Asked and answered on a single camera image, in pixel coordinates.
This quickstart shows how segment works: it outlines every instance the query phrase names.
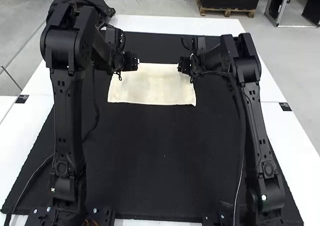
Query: table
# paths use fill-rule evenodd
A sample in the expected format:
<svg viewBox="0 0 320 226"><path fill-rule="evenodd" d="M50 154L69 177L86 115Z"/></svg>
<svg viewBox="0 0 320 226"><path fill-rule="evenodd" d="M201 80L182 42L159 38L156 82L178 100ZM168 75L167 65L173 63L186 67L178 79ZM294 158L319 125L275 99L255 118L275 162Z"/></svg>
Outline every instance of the table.
<svg viewBox="0 0 320 226"><path fill-rule="evenodd" d="M116 16L110 22L124 31L237 36L245 32L238 20L205 18L170 18L147 16ZM261 106L268 137L290 187L305 226L318 225L320 211L320 157L293 112L283 111L279 102L286 102L283 94L261 60ZM54 103L49 72L42 62L26 85L22 94L29 94L24 104L14 104L0 124L0 204L7 197L21 166L27 158ZM5 215L0 214L0 225ZM26 216L11 220L22 226ZM120 220L116 225L194 225L194 223Z"/></svg>

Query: pallet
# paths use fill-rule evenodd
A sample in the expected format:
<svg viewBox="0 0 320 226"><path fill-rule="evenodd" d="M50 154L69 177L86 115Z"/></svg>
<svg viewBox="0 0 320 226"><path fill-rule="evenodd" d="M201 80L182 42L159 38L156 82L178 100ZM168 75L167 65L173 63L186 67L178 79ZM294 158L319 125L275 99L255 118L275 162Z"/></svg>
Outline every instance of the pallet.
<svg viewBox="0 0 320 226"><path fill-rule="evenodd" d="M230 17L231 12L246 12L249 18L255 17L256 10L243 10L243 9L224 9L224 8L206 8L201 5L200 0L195 0L196 4L198 5L199 12L201 16L206 15L206 11L212 11L212 12L224 12L225 17Z"/></svg>

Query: rubber mat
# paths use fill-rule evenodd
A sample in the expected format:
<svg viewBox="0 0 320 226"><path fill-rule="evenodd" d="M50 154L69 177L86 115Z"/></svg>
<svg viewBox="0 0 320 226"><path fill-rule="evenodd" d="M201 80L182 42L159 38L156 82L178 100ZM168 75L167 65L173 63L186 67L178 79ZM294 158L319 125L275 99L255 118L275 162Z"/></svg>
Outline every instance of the rubber mat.
<svg viewBox="0 0 320 226"><path fill-rule="evenodd" d="M141 62L177 63L187 56L179 35L126 33L126 50ZM209 37L208 46L219 38ZM218 201L234 203L240 155L239 120L232 93L219 76L195 80L197 106L108 103L111 78L96 72L98 127L83 144L87 161L88 207L109 205L118 218L200 222L218 212ZM83 87L82 120L94 122L91 70ZM54 151L54 114L43 128L8 195L10 212L34 170ZM49 201L50 165L32 183L16 213L28 214ZM242 177L238 203L245 205ZM285 182L287 202L275 225L302 222Z"/></svg>

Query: gray floor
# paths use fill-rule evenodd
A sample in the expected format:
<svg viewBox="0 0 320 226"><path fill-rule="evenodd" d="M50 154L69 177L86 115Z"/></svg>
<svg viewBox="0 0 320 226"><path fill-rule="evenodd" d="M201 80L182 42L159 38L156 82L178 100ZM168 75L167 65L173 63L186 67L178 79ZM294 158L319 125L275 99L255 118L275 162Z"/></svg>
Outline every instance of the gray floor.
<svg viewBox="0 0 320 226"><path fill-rule="evenodd" d="M52 0L0 0L0 63L24 87L41 61L39 37ZM200 17L195 0L106 0L117 14ZM260 0L254 19L231 14L253 36L256 48L320 154L320 29L274 28L264 16L267 0ZM287 5L283 25L308 25L297 13L299 4ZM224 18L209 13L208 18ZM18 95L19 88L5 73L0 95Z"/></svg>

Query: white towel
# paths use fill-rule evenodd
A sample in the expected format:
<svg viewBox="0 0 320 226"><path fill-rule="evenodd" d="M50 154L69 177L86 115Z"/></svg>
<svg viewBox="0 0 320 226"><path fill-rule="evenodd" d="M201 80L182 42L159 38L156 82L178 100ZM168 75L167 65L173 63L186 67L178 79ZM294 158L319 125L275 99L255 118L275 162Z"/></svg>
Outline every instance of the white towel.
<svg viewBox="0 0 320 226"><path fill-rule="evenodd" d="M108 102L148 105L196 105L190 77L177 70L176 64L140 63L135 72L122 72L122 81L113 75Z"/></svg>

